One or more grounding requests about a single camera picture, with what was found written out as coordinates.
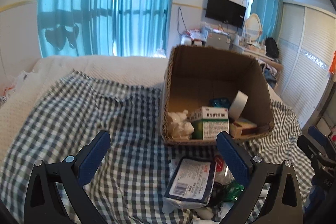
curtain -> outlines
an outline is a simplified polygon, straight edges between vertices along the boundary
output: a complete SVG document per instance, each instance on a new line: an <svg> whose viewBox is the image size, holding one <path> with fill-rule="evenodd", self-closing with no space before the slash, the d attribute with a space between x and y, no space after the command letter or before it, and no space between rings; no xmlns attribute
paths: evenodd
<svg viewBox="0 0 336 224"><path fill-rule="evenodd" d="M166 48L172 0L38 0L41 54L152 56Z"/></svg>
<svg viewBox="0 0 336 224"><path fill-rule="evenodd" d="M152 56L166 49L172 0L115 0L115 50L119 56Z"/></svg>
<svg viewBox="0 0 336 224"><path fill-rule="evenodd" d="M251 14L256 13L262 24L262 35L259 40L266 37L278 39L282 19L283 0L253 0Z"/></svg>

green and white medicine box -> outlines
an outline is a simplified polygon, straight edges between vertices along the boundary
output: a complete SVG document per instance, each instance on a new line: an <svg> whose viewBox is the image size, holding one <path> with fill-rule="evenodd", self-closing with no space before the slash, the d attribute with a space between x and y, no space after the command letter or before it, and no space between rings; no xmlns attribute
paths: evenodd
<svg viewBox="0 0 336 224"><path fill-rule="evenodd" d="M216 140L218 133L229 133L227 108L203 106L188 115L194 127L192 139Z"/></svg>

white quilt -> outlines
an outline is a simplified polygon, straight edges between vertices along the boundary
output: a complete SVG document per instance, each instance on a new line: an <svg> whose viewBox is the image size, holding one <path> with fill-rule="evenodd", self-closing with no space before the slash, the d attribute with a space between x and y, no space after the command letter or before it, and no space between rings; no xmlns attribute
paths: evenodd
<svg viewBox="0 0 336 224"><path fill-rule="evenodd" d="M0 108L0 166L16 133L22 127L36 101L59 78L73 69L94 78L122 84L161 87L167 59L146 57L52 56L40 59L23 86ZM281 101L269 86L270 97Z"/></svg>

wardrobe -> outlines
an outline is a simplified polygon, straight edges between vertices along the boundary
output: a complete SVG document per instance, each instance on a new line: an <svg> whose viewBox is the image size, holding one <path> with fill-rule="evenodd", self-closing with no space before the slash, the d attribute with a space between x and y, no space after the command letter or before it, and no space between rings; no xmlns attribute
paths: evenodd
<svg viewBox="0 0 336 224"><path fill-rule="evenodd" d="M301 128L327 86L336 48L336 15L313 6L283 4L278 39L283 65L276 92L293 108Z"/></svg>

checkered bedsheet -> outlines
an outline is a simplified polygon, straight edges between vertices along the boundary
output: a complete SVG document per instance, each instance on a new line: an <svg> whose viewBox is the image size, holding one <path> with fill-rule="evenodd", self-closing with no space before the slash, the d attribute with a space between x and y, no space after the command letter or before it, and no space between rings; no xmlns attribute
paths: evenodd
<svg viewBox="0 0 336 224"><path fill-rule="evenodd" d="M62 161L105 129L111 146L85 190L107 223L191 222L196 217L191 210L161 212L169 160L184 155L211 159L215 147L165 146L159 133L160 94L157 88L94 79L78 71L61 78L29 114L0 171L0 198L14 218L23 223L26 188L36 160ZM306 198L313 171L295 145L300 135L296 116L279 102L273 102L273 112L273 134L245 145L268 162L291 160ZM58 189L70 218L78 222L61 184ZM262 203L260 199L249 221Z"/></svg>

